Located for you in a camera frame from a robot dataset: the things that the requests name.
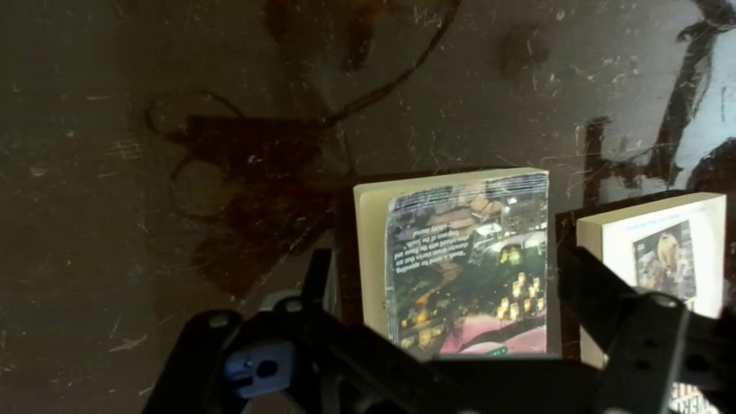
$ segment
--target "book cover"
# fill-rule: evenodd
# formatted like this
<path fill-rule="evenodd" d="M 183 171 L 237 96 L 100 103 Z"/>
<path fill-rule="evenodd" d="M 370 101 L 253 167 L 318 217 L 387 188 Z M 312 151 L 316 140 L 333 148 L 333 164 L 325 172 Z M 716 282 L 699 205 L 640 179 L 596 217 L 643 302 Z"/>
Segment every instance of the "book cover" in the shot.
<path fill-rule="evenodd" d="M 688 194 L 577 220 L 577 245 L 589 249 L 637 289 L 669 293 L 699 316 L 719 317 L 724 297 L 724 211 L 719 194 Z M 604 367 L 605 351 L 581 333 L 583 362 Z M 674 385 L 673 410 L 716 411 L 688 385 Z"/>
<path fill-rule="evenodd" d="M 372 220 L 382 226 L 379 271 L 362 271 L 382 278 L 379 294 L 363 294 L 363 308 L 382 303 L 372 327 L 414 356 L 548 351 L 548 172 L 490 171 L 420 186 L 394 186 L 400 190 L 382 197 Z"/>

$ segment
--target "black object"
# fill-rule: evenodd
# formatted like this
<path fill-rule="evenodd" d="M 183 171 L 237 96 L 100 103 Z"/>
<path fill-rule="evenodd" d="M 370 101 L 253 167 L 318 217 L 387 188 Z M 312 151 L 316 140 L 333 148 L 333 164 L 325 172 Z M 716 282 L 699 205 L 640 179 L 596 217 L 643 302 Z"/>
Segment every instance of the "black object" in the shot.
<path fill-rule="evenodd" d="M 697 385 L 735 411 L 735 321 L 707 319 L 661 293 L 637 294 L 591 252 L 574 250 L 561 299 L 607 349 L 596 370 L 565 359 L 421 364 L 322 310 L 330 250 L 318 250 L 307 293 L 239 319 L 232 310 L 194 317 L 146 408 L 149 414 L 241 411 L 289 394 L 305 411 L 665 411 L 674 380 Z"/>

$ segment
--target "book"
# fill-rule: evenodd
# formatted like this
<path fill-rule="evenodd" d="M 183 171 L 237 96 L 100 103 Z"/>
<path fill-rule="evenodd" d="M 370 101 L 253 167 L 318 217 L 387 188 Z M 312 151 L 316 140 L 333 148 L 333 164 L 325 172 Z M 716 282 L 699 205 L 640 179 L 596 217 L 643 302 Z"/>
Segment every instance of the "book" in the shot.
<path fill-rule="evenodd" d="M 674 294 L 699 316 L 719 317 L 724 303 L 724 220 L 728 197 L 685 194 L 577 220 L 577 245 L 589 249 L 630 287 Z M 607 364 L 593 339 L 581 331 L 581 359 Z M 674 385 L 673 410 L 716 411 L 685 385 Z"/>
<path fill-rule="evenodd" d="M 355 186 L 363 321 L 417 359 L 548 351 L 537 167 Z"/>

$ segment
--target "dirty glass surface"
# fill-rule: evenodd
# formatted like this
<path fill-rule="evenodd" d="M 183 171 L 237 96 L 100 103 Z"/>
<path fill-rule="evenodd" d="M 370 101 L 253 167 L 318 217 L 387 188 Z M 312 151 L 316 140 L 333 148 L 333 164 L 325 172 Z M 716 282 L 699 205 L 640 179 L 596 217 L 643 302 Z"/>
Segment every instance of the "dirty glass surface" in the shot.
<path fill-rule="evenodd" d="M 358 182 L 546 167 L 550 220 L 685 188 L 736 135 L 731 25 L 724 0 L 2 3 L 2 411 L 139 411 L 192 316 L 351 252 Z"/>

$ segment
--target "picture on book cover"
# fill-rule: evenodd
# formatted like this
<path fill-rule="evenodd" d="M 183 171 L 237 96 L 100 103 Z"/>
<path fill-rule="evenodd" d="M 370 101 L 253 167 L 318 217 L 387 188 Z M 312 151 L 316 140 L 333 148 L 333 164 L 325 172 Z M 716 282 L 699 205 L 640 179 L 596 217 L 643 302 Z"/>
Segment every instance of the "picture on book cover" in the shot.
<path fill-rule="evenodd" d="M 637 285 L 669 293 L 688 303 L 697 294 L 692 259 L 691 220 L 643 236 L 635 242 Z"/>
<path fill-rule="evenodd" d="M 389 339 L 417 354 L 548 349 L 548 178 L 395 197 L 387 233 Z"/>

